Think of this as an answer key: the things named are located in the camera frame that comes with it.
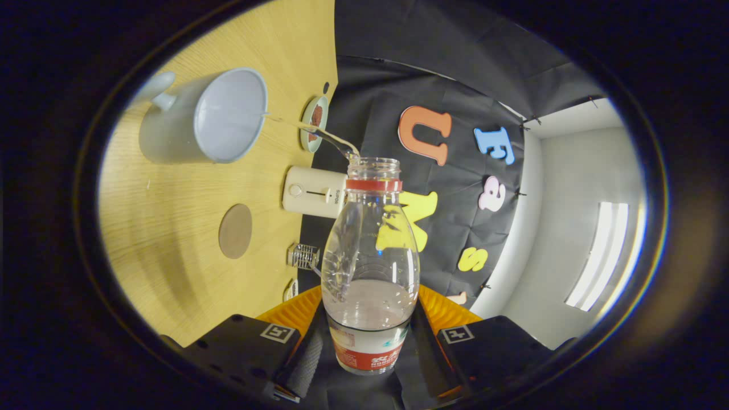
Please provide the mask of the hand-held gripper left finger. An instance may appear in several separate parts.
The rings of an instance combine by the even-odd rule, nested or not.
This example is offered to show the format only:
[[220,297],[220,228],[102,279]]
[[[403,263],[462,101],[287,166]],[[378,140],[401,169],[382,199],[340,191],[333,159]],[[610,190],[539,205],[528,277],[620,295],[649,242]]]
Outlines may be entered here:
[[162,340],[211,402],[301,402],[325,348],[324,324],[316,286],[258,317],[233,314],[187,345]]

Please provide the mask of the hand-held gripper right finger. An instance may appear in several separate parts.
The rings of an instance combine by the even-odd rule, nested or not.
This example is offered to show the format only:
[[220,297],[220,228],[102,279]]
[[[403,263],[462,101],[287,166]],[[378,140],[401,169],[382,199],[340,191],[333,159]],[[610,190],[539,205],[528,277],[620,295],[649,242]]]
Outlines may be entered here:
[[412,314],[411,376],[424,392],[412,399],[458,399],[515,384],[572,343],[548,348],[503,315],[482,319],[440,293],[421,286]]

